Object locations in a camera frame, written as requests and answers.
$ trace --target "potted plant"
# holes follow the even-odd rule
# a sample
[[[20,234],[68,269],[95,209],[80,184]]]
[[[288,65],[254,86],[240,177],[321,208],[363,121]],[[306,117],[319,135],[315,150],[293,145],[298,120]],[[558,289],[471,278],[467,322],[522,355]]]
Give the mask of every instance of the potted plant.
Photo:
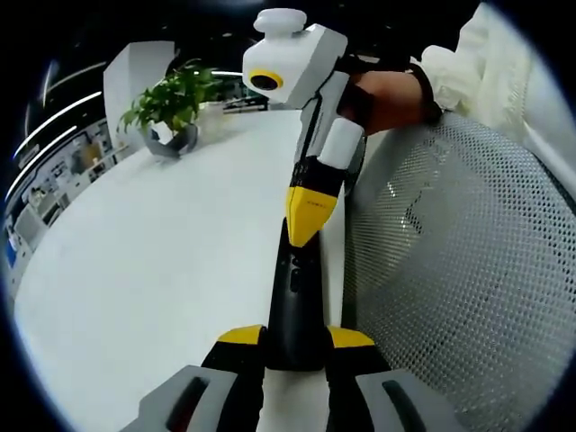
[[[124,131],[135,123],[152,153],[179,157],[181,149],[194,147],[198,135],[194,121],[200,104],[217,94],[219,83],[212,76],[212,69],[200,67],[196,60],[185,63],[132,102],[131,108],[121,117]],[[151,125],[161,122],[173,136],[166,145],[154,139],[150,131]]]

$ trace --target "human hand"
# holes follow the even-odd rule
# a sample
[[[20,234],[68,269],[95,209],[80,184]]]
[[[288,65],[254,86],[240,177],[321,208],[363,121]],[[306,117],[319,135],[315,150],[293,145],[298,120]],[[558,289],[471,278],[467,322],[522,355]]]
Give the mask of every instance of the human hand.
[[[370,71],[352,80],[373,96],[372,113],[363,125],[366,135],[423,121],[422,88],[412,74]],[[350,110],[342,110],[342,115],[354,120]]]

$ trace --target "white pillar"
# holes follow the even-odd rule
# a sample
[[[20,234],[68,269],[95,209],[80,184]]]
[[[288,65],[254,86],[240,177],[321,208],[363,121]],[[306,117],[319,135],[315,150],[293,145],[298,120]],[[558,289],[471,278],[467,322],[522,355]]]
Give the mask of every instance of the white pillar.
[[[103,97],[110,140],[115,149],[121,142],[139,148],[143,139],[135,128],[117,132],[122,115],[148,87],[160,81],[174,58],[174,43],[155,40],[133,42],[116,56],[103,73]]]

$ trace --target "gray mesh fabric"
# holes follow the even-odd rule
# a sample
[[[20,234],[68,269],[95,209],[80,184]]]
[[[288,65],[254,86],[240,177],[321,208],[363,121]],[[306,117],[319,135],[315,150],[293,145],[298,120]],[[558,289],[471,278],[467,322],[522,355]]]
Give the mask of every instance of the gray mesh fabric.
[[[576,218],[538,160],[450,113],[389,133],[349,204],[344,325],[470,430],[525,427],[576,343]]]

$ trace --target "white desk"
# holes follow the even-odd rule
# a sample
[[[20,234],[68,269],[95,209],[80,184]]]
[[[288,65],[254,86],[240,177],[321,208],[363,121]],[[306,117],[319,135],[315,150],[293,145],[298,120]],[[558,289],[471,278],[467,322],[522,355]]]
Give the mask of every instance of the white desk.
[[[225,126],[225,140],[177,162],[143,149],[115,166],[56,220],[26,269],[14,316],[76,430],[122,428],[220,334],[267,323],[299,113],[237,114]],[[322,237],[332,324],[343,210],[340,200]],[[321,431],[327,413],[323,373],[266,371],[258,430]]]

